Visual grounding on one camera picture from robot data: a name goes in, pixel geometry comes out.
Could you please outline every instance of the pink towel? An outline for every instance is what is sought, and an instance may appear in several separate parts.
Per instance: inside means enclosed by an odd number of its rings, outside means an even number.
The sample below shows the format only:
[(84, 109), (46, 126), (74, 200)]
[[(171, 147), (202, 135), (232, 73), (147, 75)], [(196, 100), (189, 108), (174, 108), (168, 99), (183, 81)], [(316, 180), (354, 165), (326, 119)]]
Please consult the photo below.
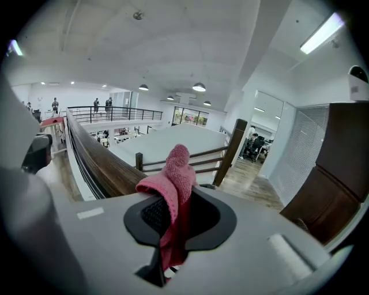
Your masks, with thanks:
[(171, 225), (160, 239), (161, 265), (165, 271), (181, 265), (186, 259), (185, 242), (190, 231), (190, 197), (192, 186), (197, 186), (194, 169), (189, 166), (190, 153), (184, 145), (171, 150), (160, 173), (142, 179), (138, 192), (156, 190), (168, 204)]

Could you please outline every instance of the office desk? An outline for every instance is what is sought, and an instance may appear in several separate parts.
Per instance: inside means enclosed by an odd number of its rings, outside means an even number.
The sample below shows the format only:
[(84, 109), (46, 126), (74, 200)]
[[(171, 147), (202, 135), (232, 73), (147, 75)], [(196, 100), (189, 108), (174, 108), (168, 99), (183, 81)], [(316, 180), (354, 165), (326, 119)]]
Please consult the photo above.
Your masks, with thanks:
[(262, 150), (267, 150), (267, 146), (266, 145), (263, 145), (260, 149), (259, 149), (259, 152), (258, 152), (258, 155), (256, 156), (256, 159), (255, 161), (257, 161), (258, 157), (260, 156), (260, 153)]

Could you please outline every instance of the railing post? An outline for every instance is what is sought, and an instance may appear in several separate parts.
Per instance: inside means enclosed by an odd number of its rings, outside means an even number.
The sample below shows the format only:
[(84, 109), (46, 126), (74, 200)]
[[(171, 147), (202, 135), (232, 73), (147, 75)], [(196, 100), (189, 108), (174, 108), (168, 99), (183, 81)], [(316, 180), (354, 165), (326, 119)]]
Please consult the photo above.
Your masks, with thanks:
[(219, 170), (215, 174), (213, 184), (215, 186), (220, 186), (223, 178), (228, 172), (232, 161), (236, 155), (238, 147), (241, 143), (244, 131), (246, 129), (247, 122), (242, 119), (237, 119), (235, 128), (233, 129), (231, 139), (229, 140), (228, 149), (225, 152), (224, 158), (219, 166)]
[(136, 169), (142, 171), (142, 154), (136, 153)]

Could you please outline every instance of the wooden floor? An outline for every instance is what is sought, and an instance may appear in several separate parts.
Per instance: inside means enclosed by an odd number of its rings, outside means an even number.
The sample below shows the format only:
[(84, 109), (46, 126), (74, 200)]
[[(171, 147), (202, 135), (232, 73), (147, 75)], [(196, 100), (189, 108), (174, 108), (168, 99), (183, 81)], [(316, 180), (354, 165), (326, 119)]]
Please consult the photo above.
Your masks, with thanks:
[(70, 202), (83, 201), (81, 193), (77, 187), (71, 167), (69, 164), (68, 153), (65, 150), (65, 142), (61, 142), (61, 132), (57, 127), (47, 127), (44, 131), (52, 135), (51, 162), (42, 168), (37, 175), (47, 184), (61, 184), (69, 194)]
[(257, 176), (261, 166), (259, 160), (251, 162), (248, 159), (237, 159), (218, 190), (281, 211), (284, 206), (272, 185), (267, 179)]

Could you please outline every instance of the window blind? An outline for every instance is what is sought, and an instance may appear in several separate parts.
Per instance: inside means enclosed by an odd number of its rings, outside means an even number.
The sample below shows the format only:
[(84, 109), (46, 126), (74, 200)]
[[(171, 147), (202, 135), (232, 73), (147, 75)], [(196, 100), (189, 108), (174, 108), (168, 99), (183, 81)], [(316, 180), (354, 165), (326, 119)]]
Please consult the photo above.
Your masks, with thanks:
[(326, 131), (329, 106), (301, 108), (287, 146), (269, 181), (287, 205), (315, 167)]

